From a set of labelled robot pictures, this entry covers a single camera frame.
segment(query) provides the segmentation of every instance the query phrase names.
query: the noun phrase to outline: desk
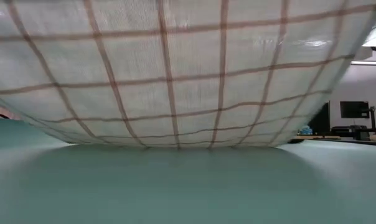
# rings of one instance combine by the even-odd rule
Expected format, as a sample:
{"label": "desk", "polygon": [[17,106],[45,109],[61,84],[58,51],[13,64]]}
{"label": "desk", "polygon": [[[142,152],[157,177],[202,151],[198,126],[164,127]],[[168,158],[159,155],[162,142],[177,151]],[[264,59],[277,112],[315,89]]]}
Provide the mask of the desk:
{"label": "desk", "polygon": [[376,223],[376,146],[76,146],[0,119],[0,223]]}

